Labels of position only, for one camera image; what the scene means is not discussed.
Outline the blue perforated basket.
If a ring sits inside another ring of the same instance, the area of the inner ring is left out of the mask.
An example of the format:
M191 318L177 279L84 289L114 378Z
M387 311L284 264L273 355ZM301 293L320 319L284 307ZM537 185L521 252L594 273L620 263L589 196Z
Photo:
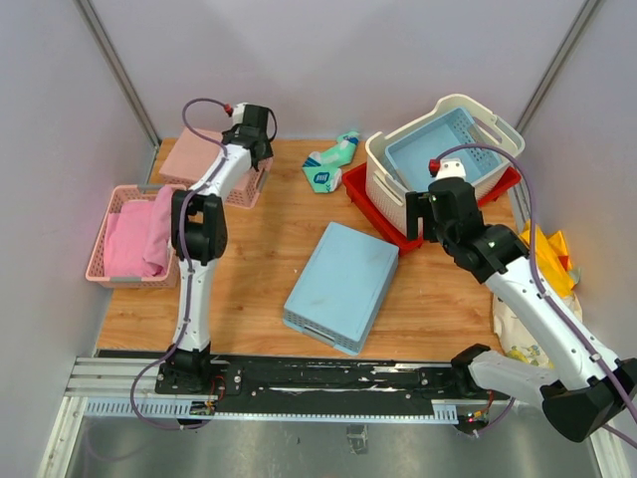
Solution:
M434 181L429 161L454 146L486 143L488 137L482 125L466 108L454 108L387 145L385 157L407 190L423 192ZM499 154L487 149L462 149L446 156L449 158L461 161L466 180L475 188L507 168Z

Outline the pink perforated basket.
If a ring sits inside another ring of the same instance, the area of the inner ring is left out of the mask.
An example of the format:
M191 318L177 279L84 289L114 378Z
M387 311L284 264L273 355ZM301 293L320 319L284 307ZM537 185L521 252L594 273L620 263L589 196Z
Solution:
M191 186L200 179L216 159L220 148L185 128L159 168L165 183ZM244 209L253 208L263 190L273 158L259 162L257 170L250 169L236 183L226 203Z

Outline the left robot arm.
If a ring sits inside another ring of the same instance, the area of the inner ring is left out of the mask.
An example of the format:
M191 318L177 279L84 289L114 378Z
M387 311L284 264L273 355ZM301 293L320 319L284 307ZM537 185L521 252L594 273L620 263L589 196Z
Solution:
M219 139L188 121L189 108L198 103L220 106L232 120ZM182 110L187 130L219 151L200 179L171 198L171 244L181 275L179 319L173 344L159 366L157 393L203 394L212 388L209 310L215 269L228 244L224 203L246 173L273 156L276 135L268 129L275 119L267 107L230 106L207 98L191 100Z

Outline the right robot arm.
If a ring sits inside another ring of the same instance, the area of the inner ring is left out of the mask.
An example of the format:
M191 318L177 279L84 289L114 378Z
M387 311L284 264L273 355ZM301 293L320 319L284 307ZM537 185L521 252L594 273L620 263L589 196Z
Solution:
M636 395L636 361L598 341L531 263L529 248L505 225L483 219L473 186L459 177L405 196L409 239L439 243L523 323L548 355L542 368L474 345L456 355L451 385L464 398L492 390L540 409L566 439L581 442Z

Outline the light blue upturned basket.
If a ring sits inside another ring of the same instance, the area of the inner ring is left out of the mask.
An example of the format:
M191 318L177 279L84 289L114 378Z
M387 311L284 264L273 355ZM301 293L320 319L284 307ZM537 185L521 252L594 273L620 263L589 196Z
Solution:
M329 223L285 302L284 324L345 354L360 354L398 259L397 246Z

